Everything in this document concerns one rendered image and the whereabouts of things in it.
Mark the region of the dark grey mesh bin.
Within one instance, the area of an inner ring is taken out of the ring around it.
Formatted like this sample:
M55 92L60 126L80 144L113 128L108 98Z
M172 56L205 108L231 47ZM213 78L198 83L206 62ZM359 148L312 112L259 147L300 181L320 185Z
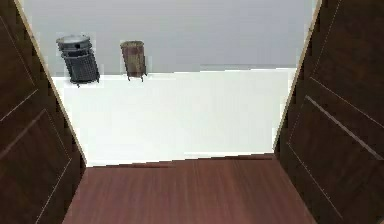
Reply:
M65 61L71 83L80 86L99 81L100 73L89 36L67 35L58 38L56 43Z

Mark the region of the dark brown room door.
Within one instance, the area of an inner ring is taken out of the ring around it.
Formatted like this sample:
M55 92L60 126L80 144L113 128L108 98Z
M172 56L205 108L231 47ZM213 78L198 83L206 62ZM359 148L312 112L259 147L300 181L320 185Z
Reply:
M85 171L19 0L0 0L0 224L61 224Z
M384 224L384 0L315 0L274 152L317 224Z

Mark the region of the brown cylindrical bin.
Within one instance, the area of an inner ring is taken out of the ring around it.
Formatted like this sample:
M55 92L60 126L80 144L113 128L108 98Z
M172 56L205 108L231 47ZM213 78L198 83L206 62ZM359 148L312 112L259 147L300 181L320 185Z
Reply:
M128 78L140 78L147 74L144 43L139 40L125 41L120 44L122 57Z

